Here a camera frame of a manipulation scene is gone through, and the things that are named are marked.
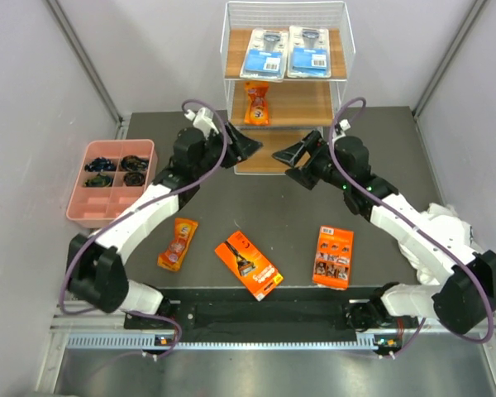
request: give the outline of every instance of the wooden shelf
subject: wooden shelf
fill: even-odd
[[[316,127],[331,124],[331,88],[327,81],[270,83],[266,99],[270,114],[269,127]],[[231,110],[233,125],[247,126],[244,120],[249,103],[244,81],[236,81]]]
[[[263,147],[250,159],[236,165],[237,174],[284,174],[288,166],[272,158],[272,154],[281,151],[294,143],[301,141],[310,130],[281,130],[261,129],[242,130],[246,136],[263,142]],[[303,165],[308,160],[308,154],[301,159],[298,165]]]
[[[228,55],[226,63],[226,78],[239,79],[242,62],[245,59],[246,49],[250,42],[252,29],[232,29],[228,44]],[[340,32],[338,29],[329,30],[329,41],[331,43],[331,77],[330,79],[346,79],[346,62],[344,51],[341,47]]]

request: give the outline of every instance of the white wall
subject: white wall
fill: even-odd
[[[219,45],[227,0],[61,0],[122,113],[225,108]],[[348,98],[414,106],[471,0],[348,0],[357,56]]]
[[[496,1],[461,47],[419,122],[442,193],[496,252]]]
[[[0,0],[0,396],[33,390],[89,141],[116,128],[41,0]]]

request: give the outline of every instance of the orange package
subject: orange package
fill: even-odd
[[[245,91],[250,98],[250,106],[246,109],[245,123],[253,126],[268,126],[270,117],[265,95],[269,84],[265,81],[245,82]]]
[[[276,267],[240,230],[218,246],[215,253],[257,300],[262,300],[283,281]]]
[[[347,289],[351,275],[354,233],[334,227],[320,227],[312,281],[336,289]]]
[[[180,270],[197,226],[198,222],[191,219],[174,220],[174,240],[169,244],[166,252],[158,255],[158,266],[171,271]]]

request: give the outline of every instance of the pink plastic organizer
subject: pink plastic organizer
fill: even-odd
[[[145,172],[145,184],[143,186],[125,186],[123,183],[126,171],[121,169],[119,163],[126,155],[137,155],[142,159],[149,159],[149,167]],[[115,172],[103,171],[103,174],[113,177],[112,187],[84,187],[84,182],[87,179],[97,175],[97,172],[85,171],[84,166],[97,157],[106,157],[116,165]],[[108,225],[143,194],[155,176],[157,162],[155,143],[149,139],[94,141],[90,143],[75,181],[74,192],[69,201],[66,217],[70,221],[92,229]]]

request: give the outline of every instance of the blue and white package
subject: blue and white package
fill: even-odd
[[[331,47],[329,30],[291,26],[289,64],[291,78],[331,77]]]
[[[250,80],[283,80],[287,69],[288,40],[287,31],[254,29],[240,76]]]

